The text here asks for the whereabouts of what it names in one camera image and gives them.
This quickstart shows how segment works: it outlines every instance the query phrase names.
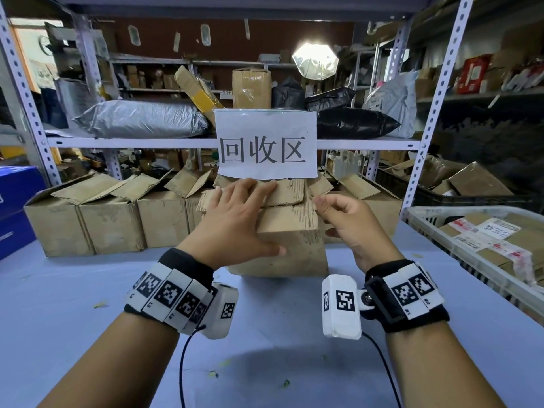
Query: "white plastic crate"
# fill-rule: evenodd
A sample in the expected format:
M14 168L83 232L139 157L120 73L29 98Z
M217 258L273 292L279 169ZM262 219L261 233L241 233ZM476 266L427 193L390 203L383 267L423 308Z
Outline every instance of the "white plastic crate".
M544 216L511 206L411 207L407 211L407 221L411 227L458 260L463 269L544 326L543 293L516 279L439 230L439 227L445 224L446 218L465 216L472 212L486 213L500 219L504 219L508 213L517 213L540 222L544 222Z

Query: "hand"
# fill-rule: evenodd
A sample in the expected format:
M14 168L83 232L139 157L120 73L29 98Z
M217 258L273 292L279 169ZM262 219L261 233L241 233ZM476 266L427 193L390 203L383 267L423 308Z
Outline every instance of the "hand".
M313 202L319 216L335 227L327 235L342 238L363 272L404 259L365 202L343 195L316 196Z
M206 215L177 248L213 270L262 256L285 256L287 249L257 237L257 215L277 183L257 184L255 179L238 180L214 190Z

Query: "light fixture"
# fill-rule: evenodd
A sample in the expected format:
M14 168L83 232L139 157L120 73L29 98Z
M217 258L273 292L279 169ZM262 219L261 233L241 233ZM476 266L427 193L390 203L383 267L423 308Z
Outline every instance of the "light fixture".
M336 74L338 57L326 44L304 43L293 54L300 74L310 80L325 80Z

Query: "plastic basket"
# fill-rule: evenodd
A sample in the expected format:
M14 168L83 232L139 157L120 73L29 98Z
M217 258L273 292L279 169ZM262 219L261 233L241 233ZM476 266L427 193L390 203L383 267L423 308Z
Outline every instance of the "plastic basket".
M472 212L482 212L500 219L504 219L508 213L517 213L544 222L544 216L511 206L411 207L407 209L407 222L459 261L463 269L544 326L544 294L472 252L439 229L445 224L446 218L465 216Z
M408 189L408 181L383 169L376 172L376 182L396 197L404 198ZM414 206L495 206L506 205L542 213L544 197L540 195L506 195L506 196L442 196L421 186L414 194Z

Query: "blue box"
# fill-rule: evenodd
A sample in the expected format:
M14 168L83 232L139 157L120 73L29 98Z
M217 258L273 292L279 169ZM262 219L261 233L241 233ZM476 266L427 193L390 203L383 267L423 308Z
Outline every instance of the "blue box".
M36 240L24 211L0 220L0 260Z
M0 220L23 210L40 190L44 179L35 166L0 166Z

